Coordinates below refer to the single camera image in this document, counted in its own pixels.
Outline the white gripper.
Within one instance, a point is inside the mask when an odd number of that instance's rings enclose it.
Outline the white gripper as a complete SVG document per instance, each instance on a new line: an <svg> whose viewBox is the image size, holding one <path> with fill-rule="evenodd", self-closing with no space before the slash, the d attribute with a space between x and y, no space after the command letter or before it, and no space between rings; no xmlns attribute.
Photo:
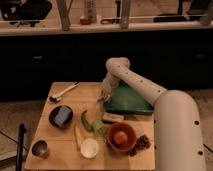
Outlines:
<svg viewBox="0 0 213 171"><path fill-rule="evenodd" d="M118 87L118 79L112 75L107 75L102 84L101 95L104 99L109 99Z"/></svg>

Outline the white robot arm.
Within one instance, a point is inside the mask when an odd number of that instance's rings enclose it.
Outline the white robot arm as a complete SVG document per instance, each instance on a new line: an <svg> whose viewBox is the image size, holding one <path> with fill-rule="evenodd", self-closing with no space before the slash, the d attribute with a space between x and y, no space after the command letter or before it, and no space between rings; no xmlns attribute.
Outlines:
<svg viewBox="0 0 213 171"><path fill-rule="evenodd" d="M126 57L106 61L102 97L107 101L124 81L154 108L156 171L207 171L199 109L180 90L168 90L130 70Z"/></svg>

